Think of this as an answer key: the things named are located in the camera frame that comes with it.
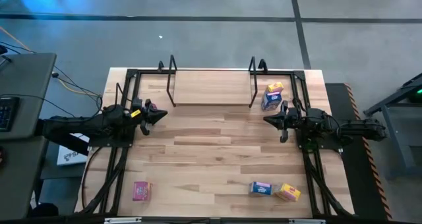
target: concrete floor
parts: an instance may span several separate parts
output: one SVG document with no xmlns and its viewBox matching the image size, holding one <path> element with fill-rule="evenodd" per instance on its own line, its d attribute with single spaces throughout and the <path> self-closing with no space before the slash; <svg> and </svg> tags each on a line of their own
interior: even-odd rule
<svg viewBox="0 0 422 224">
<path fill-rule="evenodd" d="M 420 0 L 298 0 L 302 17 L 422 18 Z M 293 17 L 291 0 L 2 0 L 1 13 L 143 16 Z M 39 52 L 56 52 L 56 66 L 101 93 L 110 67 L 156 67 L 174 54 L 180 67 L 248 66 L 252 55 L 270 68 L 303 69 L 293 22 L 101 22 L 0 20 L 0 26 Z M 312 69 L 326 82 L 347 82 L 360 110 L 421 72 L 420 24 L 303 24 Z M 4 34 L 0 40 L 14 43 Z M 95 105 L 52 80 L 47 99 L 75 115 Z M 43 117 L 62 115 L 45 104 Z M 371 143 L 384 179 L 396 158 L 390 140 Z M 392 216 L 422 222 L 422 179 L 382 182 Z M 52 195 L 45 194 L 45 200 Z"/>
</svg>

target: wooden tabletop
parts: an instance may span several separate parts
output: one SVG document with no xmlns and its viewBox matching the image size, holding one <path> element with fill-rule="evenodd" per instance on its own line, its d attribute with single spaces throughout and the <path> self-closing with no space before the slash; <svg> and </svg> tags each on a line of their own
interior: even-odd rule
<svg viewBox="0 0 422 224">
<path fill-rule="evenodd" d="M 104 105 L 114 103 L 115 83 L 124 85 L 126 70 L 110 69 Z M 330 113 L 322 71 L 305 70 L 305 76 L 311 107 Z M 174 80 L 172 76 L 170 88 L 174 87 Z M 303 158 L 294 131 L 281 144 L 281 132 L 262 120 L 265 115 L 277 113 L 263 112 L 260 103 L 266 85 L 279 81 L 284 85 L 282 97 L 291 105 L 288 76 L 258 76 L 258 95 L 252 108 L 246 105 L 173 107 L 166 94 L 167 76 L 142 75 L 138 96 L 151 99 L 159 109 L 167 110 L 168 115 L 152 128 L 150 136 L 136 130 L 125 169 L 119 215 L 311 217 Z M 104 183 L 109 153 L 107 148 L 100 151 L 89 168 L 85 185 L 88 201 Z M 328 187 L 343 207 L 353 213 L 340 156 L 321 150 L 321 160 Z M 151 201 L 132 201 L 135 181 L 152 183 Z M 253 181 L 286 182 L 302 193 L 298 202 L 286 202 L 274 196 L 252 197 L 248 195 L 248 185 Z M 316 193 L 322 210 L 319 188 Z M 79 199 L 76 211 L 80 209 Z"/>
</svg>

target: yellow box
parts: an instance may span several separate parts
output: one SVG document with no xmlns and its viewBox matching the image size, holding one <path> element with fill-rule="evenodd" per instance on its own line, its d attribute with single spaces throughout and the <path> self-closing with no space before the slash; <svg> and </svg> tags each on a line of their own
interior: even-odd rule
<svg viewBox="0 0 422 224">
<path fill-rule="evenodd" d="M 281 92 L 284 89 L 283 84 L 281 82 L 276 82 L 273 84 L 269 84 L 266 87 L 266 91 L 271 93 L 271 92 Z"/>
<path fill-rule="evenodd" d="M 274 192 L 278 197 L 287 201 L 298 201 L 301 192 L 289 184 L 283 184 Z"/>
</svg>

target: orange and black striped edge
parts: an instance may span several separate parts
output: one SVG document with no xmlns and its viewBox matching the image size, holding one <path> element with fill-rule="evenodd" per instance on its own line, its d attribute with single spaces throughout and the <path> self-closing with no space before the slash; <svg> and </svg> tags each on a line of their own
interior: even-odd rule
<svg viewBox="0 0 422 224">
<path fill-rule="evenodd" d="M 351 106 L 353 107 L 353 112 L 355 113 L 356 119 L 361 119 L 361 117 L 359 116 L 359 111 L 357 110 L 356 101 L 353 98 L 353 93 L 351 92 L 350 85 L 346 84 L 346 83 L 344 85 L 346 86 L 347 91 L 349 92 L 349 98 L 350 98 Z M 374 163 L 374 158 L 372 157 L 371 149 L 369 147 L 368 141 L 364 137 L 362 137 L 362 140 L 363 140 L 363 145 L 365 147 L 365 150 L 367 152 L 369 163 L 371 163 L 372 173 L 374 175 L 375 183 L 378 187 L 378 192 L 380 194 L 381 201 L 384 205 L 384 210 L 386 212 L 387 219 L 389 221 L 392 221 L 390 208 L 388 207 L 387 198 L 385 196 L 384 189 L 382 188 L 381 180 L 380 180 L 380 177 L 378 175 L 377 167 L 375 166 L 375 163 Z"/>
</svg>

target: wood plank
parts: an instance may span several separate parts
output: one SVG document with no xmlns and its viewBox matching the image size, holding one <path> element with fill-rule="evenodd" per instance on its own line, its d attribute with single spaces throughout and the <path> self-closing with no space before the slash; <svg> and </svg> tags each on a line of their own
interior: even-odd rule
<svg viewBox="0 0 422 224">
<path fill-rule="evenodd" d="M 114 103 L 115 83 L 123 85 L 125 75 L 126 69 L 110 69 L 104 105 Z M 306 70 L 305 76 L 311 107 L 330 113 L 322 72 Z M 252 86 L 253 77 L 248 75 L 248 79 Z M 175 76 L 171 76 L 171 94 L 175 81 Z M 251 108 L 244 105 L 173 107 L 166 92 L 167 76 L 143 74 L 138 96 L 151 99 L 159 109 L 167 110 L 168 115 L 152 127 L 149 136 L 136 129 L 127 158 L 118 214 L 311 217 L 303 156 L 297 148 L 294 131 L 290 130 L 287 142 L 281 144 L 280 131 L 262 120 L 263 116 L 277 112 L 262 111 L 260 97 L 267 84 L 278 81 L 284 85 L 283 99 L 291 105 L 289 78 L 271 75 L 257 77 L 258 95 Z M 86 200 L 91 200 L 104 183 L 109 154 L 110 149 L 104 148 L 93 159 L 86 178 Z M 333 151 L 322 150 L 321 159 L 327 186 L 343 207 L 353 212 L 341 157 Z M 135 181 L 152 183 L 150 202 L 132 201 Z M 286 182 L 302 191 L 302 195 L 297 203 L 276 197 L 250 197 L 248 187 L 253 181 Z M 319 191 L 316 187 L 316 200 L 322 210 Z M 108 207 L 113 201 L 113 193 L 112 187 Z M 80 209 L 79 199 L 75 210 Z"/>
<path fill-rule="evenodd" d="M 177 105 L 248 105 L 251 99 L 247 71 L 176 71 L 174 102 Z"/>
</svg>

